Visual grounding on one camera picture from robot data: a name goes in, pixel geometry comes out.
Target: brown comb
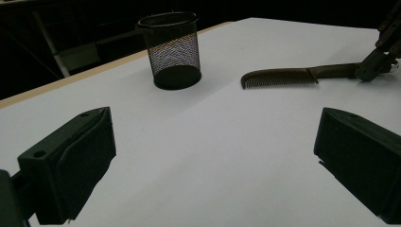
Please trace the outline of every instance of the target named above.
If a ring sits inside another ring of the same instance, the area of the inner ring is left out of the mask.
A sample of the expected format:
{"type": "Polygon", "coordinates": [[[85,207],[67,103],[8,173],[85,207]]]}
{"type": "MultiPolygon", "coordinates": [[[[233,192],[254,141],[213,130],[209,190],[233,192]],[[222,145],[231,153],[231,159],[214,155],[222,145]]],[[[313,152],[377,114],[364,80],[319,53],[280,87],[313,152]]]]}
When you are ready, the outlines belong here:
{"type": "Polygon", "coordinates": [[[241,78],[243,89],[275,85],[319,83],[318,79],[354,78],[359,63],[253,71],[241,78]]]}

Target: white table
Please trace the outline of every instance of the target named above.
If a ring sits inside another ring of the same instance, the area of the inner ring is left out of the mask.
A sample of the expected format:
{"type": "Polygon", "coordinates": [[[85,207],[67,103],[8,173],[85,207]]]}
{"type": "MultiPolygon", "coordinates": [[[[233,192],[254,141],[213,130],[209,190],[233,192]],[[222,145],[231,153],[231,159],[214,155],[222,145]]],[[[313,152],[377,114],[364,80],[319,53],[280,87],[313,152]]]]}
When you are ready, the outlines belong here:
{"type": "MultiPolygon", "coordinates": [[[[401,134],[400,73],[243,90],[253,70],[363,61],[375,29],[249,18],[199,35],[201,81],[154,86],[148,56],[0,109],[0,168],[82,112],[110,106],[117,155],[71,227],[378,227],[313,154],[323,107],[401,134]]],[[[32,226],[39,226],[33,216],[32,226]]]]}

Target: dark background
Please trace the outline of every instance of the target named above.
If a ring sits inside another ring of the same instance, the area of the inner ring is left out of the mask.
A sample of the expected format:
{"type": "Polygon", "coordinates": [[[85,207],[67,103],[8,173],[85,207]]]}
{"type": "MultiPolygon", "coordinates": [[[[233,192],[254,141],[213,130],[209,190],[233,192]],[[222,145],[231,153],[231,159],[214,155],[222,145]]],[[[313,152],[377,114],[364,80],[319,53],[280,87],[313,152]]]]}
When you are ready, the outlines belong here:
{"type": "Polygon", "coordinates": [[[133,31],[141,18],[151,14],[193,11],[199,17],[198,30],[249,17],[378,28],[395,3],[395,0],[8,0],[6,3],[0,0],[0,99],[63,79],[54,58],[59,52],[95,44],[99,60],[71,70],[73,76],[144,50],[142,35],[133,31]],[[52,48],[43,29],[52,41],[52,48]]]}

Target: black mesh cup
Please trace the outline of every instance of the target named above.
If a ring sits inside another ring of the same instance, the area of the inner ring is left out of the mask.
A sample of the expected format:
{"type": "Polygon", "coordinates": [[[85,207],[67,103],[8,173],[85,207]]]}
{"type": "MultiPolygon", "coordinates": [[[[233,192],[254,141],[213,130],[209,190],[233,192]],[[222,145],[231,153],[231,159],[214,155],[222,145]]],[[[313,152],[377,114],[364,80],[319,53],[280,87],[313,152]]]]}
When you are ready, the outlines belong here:
{"type": "Polygon", "coordinates": [[[197,20],[193,12],[161,13],[139,20],[157,87],[180,90],[201,80],[197,20]]]}

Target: table edge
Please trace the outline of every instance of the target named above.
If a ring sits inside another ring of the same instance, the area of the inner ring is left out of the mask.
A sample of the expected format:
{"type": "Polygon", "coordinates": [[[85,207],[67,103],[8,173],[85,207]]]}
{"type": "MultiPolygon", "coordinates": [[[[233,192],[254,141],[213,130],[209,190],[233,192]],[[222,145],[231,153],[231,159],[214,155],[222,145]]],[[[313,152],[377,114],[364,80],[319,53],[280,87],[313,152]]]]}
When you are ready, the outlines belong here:
{"type": "MultiPolygon", "coordinates": [[[[224,22],[224,23],[221,23],[221,24],[218,24],[218,25],[215,25],[215,26],[207,27],[206,29],[198,31],[198,34],[202,34],[203,32],[215,29],[215,28],[217,28],[219,26],[225,26],[225,25],[230,24],[230,23],[231,22],[224,22]]],[[[100,65],[98,67],[95,67],[95,68],[86,70],[84,72],[75,74],[74,76],[48,83],[48,84],[46,84],[44,86],[34,88],[32,90],[23,92],[21,94],[15,95],[15,96],[7,97],[5,99],[0,100],[0,109],[5,108],[5,107],[10,106],[10,105],[13,105],[13,104],[18,103],[18,102],[27,100],[27,99],[32,98],[34,96],[38,96],[38,95],[44,94],[46,92],[50,92],[52,90],[61,88],[62,86],[65,86],[67,84],[70,84],[70,83],[73,83],[73,82],[76,82],[76,81],[79,81],[79,80],[82,80],[82,79],[89,78],[89,77],[91,77],[93,75],[96,75],[96,74],[99,74],[99,73],[104,72],[106,70],[115,68],[115,67],[117,67],[119,65],[122,65],[122,64],[125,64],[127,62],[140,59],[140,58],[145,57],[147,55],[148,55],[148,51],[147,50],[143,50],[143,51],[134,53],[132,55],[129,55],[127,57],[118,59],[116,61],[111,61],[111,62],[102,64],[102,65],[100,65]]]]}

